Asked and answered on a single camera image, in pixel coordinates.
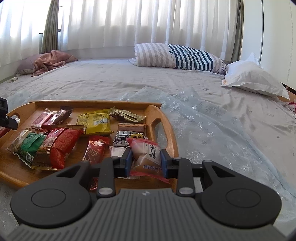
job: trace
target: yellow snack package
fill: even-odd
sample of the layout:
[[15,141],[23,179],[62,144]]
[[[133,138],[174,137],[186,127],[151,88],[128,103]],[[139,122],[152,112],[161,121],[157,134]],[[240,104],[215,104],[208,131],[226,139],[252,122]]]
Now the yellow snack package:
[[83,135],[108,136],[113,133],[110,130],[109,111],[110,109],[103,109],[79,115],[76,125],[83,125]]

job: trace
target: tray handle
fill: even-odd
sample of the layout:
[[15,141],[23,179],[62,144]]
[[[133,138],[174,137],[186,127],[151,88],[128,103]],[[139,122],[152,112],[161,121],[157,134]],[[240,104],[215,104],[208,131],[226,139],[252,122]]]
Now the tray handle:
[[149,105],[145,110],[145,115],[148,137],[150,137],[154,142],[157,141],[154,129],[155,126],[161,122],[168,142],[168,145],[165,149],[171,157],[178,157],[179,152],[175,133],[165,114],[156,106]]

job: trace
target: purple pillow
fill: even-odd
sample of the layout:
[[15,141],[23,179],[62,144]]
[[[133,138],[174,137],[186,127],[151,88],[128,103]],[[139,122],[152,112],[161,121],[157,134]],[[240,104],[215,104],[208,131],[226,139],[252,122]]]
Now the purple pillow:
[[28,57],[26,59],[23,59],[21,61],[20,66],[17,68],[17,73],[23,75],[23,74],[33,74],[34,66],[33,63],[36,59],[38,59],[40,56],[44,54],[36,54],[34,56]]

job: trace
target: triangular cutout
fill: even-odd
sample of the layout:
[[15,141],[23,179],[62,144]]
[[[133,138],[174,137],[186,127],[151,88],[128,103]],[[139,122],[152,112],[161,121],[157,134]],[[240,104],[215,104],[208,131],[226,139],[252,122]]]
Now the triangular cutout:
[[57,177],[75,177],[76,173],[80,169],[80,166],[74,166],[72,168],[69,168],[68,170],[63,171],[62,173],[59,173]]
[[230,174],[229,172],[227,172],[217,166],[212,166],[212,168],[218,177],[235,177],[234,175]]

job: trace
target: wooden tray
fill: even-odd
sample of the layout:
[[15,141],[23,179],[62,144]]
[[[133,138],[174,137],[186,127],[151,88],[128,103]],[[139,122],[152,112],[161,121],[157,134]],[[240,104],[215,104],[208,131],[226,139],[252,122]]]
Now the wooden tray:
[[[7,147],[26,127],[30,127],[31,123],[45,110],[59,110],[61,105],[72,106],[74,108],[71,116],[63,124],[76,124],[77,116],[83,113],[112,108],[129,110],[135,114],[146,116],[147,137],[156,141],[155,126],[162,123],[164,132],[168,141],[166,150],[171,157],[178,156],[178,147],[173,128],[164,113],[159,109],[161,103],[138,103],[138,102],[117,102],[117,101],[34,101],[22,105],[8,113],[8,116],[17,115],[20,118],[20,125],[16,131],[9,131],[0,138],[0,179],[13,188],[24,187],[34,181],[39,180],[49,174],[51,171],[40,171],[28,168],[17,156],[7,150]],[[111,117],[111,135],[113,140],[117,131],[118,121]],[[81,137],[73,148],[69,158],[66,159],[65,166],[71,166],[79,162],[86,150],[88,137]],[[104,157],[110,156],[110,150],[105,150]],[[136,180],[126,180],[122,178],[115,179],[116,191],[120,188],[148,189],[148,188],[176,188],[176,180],[170,179],[170,183],[164,183],[151,177],[141,177]]]

